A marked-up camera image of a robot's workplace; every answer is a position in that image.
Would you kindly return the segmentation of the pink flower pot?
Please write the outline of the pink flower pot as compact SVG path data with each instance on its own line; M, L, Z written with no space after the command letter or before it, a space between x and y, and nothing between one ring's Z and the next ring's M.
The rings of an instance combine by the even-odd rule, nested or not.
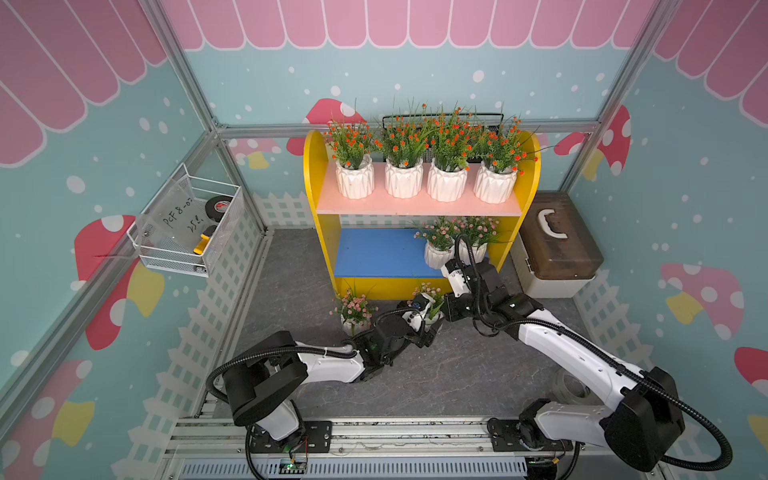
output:
M409 301L411 307L418 309L412 319L421 319L425 329L429 329L434 323L443 317L442 308L445 304L445 293L431 283L422 283L414 291L414 297Z
M488 245L495 243L499 238L500 221L487 216L463 216L458 219L459 234L468 238L471 250L468 250L464 242L459 243L459 256L461 261L470 264L470 257L476 263L480 263L487 253Z
M352 285L336 296L336 305L329 315L339 320L342 331L348 337L354 337L371 328L378 310L367 294L359 293Z
M414 238L426 242L424 260L430 268L440 270L454 256L455 238L459 233L459 221L444 216L417 229Z

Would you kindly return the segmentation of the orange flower pot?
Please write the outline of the orange flower pot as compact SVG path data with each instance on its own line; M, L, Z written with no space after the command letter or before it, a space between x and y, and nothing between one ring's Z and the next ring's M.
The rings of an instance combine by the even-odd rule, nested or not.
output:
M425 131L432 155L427 192L436 201L455 202L464 193L477 135L471 116L471 112L457 107L451 113L441 110L427 119Z
M480 163L474 194L488 204L502 204L511 194L521 164L540 160L535 132L521 128L522 118L512 116L496 126L479 126L473 137L472 159Z
M375 177L371 157L374 136L369 125L364 121L331 120L325 141L335 163L339 193L349 200L370 196L375 188Z
M392 197L409 199L421 191L429 133L425 103L383 119L377 149L385 161L385 189Z

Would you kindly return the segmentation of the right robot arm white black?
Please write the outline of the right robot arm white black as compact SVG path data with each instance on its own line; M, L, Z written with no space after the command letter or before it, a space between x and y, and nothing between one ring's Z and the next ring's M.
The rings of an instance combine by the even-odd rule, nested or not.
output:
M544 354L585 385L600 405L571 405L548 399L532 402L519 416L520 430L532 444L570 440L610 449L626 465L649 472L666 463L700 472L720 471L733 460L725 434L681 400L674 379L663 369L649 371L625 362L560 322L524 293L512 295L496 269L456 254L442 268L452 292L446 297L450 321L470 319L492 338L506 334ZM669 455L690 417L716 441L713 460L691 461Z

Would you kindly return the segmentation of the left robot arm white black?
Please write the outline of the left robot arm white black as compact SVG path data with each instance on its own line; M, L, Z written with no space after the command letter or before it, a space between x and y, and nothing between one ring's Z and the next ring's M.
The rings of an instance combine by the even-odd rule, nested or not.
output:
M341 346L320 347L295 341L279 331L245 353L217 366L205 388L227 404L237 426L245 429L245 458L251 475L261 479L252 447L258 433L292 453L307 446L309 434L293 393L302 385L322 382L364 382L393 364L410 345L429 347L441 328L444 313L401 303L375 318L373 326L346 339Z

